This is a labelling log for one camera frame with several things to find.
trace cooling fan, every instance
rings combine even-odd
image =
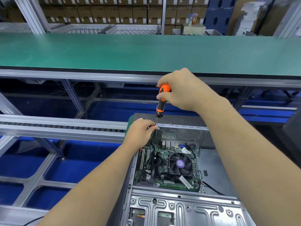
[[[192,177],[193,170],[190,155],[171,152],[169,154],[169,174]]]

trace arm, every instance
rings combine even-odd
[[[174,106],[198,113],[207,124],[227,174],[257,226],[300,225],[301,170],[209,86],[186,68],[163,76]]]
[[[123,144],[70,190],[38,226],[106,225],[130,161],[157,129],[154,125],[153,121],[142,118],[133,122]]]

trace forearm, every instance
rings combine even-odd
[[[203,104],[197,112],[255,223],[299,225],[301,170],[245,121],[228,100],[216,95]]]
[[[133,154],[121,145],[55,205],[42,225],[105,225],[117,201]]]

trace motherboard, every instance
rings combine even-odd
[[[201,192],[195,145],[161,140],[139,150],[134,185]]]

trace right hand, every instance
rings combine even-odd
[[[170,84],[172,91],[158,94],[157,99],[165,99],[183,110],[197,112],[202,102],[206,102],[206,98],[217,96],[208,85],[187,68],[164,75],[157,86],[161,87],[163,84]]]

